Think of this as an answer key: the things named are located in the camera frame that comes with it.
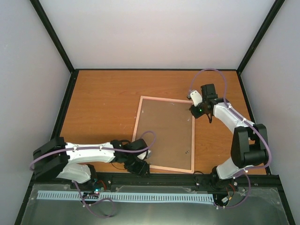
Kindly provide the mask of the pink picture frame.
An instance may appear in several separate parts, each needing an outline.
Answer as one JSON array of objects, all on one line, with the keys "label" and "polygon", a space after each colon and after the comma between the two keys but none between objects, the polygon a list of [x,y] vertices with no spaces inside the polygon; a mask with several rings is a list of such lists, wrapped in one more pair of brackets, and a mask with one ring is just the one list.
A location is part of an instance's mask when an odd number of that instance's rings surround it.
[{"label": "pink picture frame", "polygon": [[152,173],[193,173],[195,119],[192,101],[162,97],[140,98],[133,140],[143,138],[152,151],[146,160]]}]

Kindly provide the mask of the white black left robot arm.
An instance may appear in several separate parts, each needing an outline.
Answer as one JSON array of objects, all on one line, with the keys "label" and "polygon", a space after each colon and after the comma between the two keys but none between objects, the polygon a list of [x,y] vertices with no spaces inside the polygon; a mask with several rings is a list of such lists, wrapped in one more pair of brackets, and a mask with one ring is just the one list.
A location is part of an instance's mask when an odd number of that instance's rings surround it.
[{"label": "white black left robot arm", "polygon": [[91,189],[98,182],[93,162],[123,164],[129,173],[145,176],[150,172],[146,162],[150,156],[151,150],[143,139],[74,144],[56,137],[33,152],[30,169],[36,181],[73,180]]}]

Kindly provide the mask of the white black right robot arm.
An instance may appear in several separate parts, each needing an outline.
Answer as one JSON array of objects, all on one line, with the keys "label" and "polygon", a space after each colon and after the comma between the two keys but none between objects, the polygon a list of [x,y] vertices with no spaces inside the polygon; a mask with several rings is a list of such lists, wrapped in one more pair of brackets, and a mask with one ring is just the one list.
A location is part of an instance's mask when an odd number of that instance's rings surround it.
[{"label": "white black right robot arm", "polygon": [[270,149],[263,124],[247,120],[225,97],[218,97],[214,84],[203,85],[200,91],[190,90],[187,98],[193,102],[189,110],[194,118],[207,115],[209,122],[216,118],[233,134],[229,159],[212,169],[210,185],[213,189],[224,188],[227,181],[242,172],[247,173],[261,164],[267,165]]}]

